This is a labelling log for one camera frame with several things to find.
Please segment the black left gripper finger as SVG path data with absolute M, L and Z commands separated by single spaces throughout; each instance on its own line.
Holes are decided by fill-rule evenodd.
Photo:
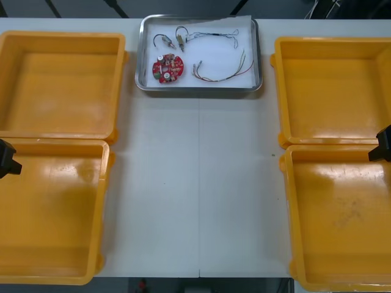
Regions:
M 16 150 L 10 143 L 1 140 L 1 167 L 11 167 L 15 153 Z
M 22 165 L 16 161 L 3 162 L 0 167 L 0 178 L 2 179 L 8 174 L 11 175 L 20 175 L 22 170 Z

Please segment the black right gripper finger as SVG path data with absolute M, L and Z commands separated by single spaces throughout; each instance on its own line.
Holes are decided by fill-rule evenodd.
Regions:
M 370 162 L 376 162 L 376 161 L 391 161 L 391 151 L 390 149 L 381 148 L 380 146 L 377 146 L 373 150 L 371 150 L 368 153 L 368 159 Z
M 391 125 L 379 131 L 376 135 L 378 140 L 378 147 L 390 148 L 391 147 Z

